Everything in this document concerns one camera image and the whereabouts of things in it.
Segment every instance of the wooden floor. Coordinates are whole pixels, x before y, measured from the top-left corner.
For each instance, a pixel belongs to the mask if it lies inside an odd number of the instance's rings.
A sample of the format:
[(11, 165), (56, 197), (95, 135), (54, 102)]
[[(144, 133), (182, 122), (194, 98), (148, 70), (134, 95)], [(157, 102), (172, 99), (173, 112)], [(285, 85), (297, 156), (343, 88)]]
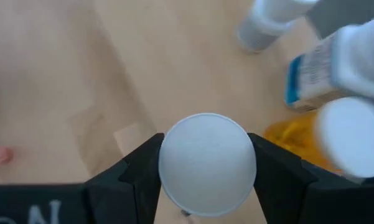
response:
[[(304, 19), (260, 55), (234, 37), (250, 0), (0, 0), (0, 183), (79, 182), (199, 112), (261, 134), (283, 105), (291, 59), (313, 46)], [(252, 192), (194, 223), (264, 223)], [(156, 223), (190, 223), (162, 192)]]

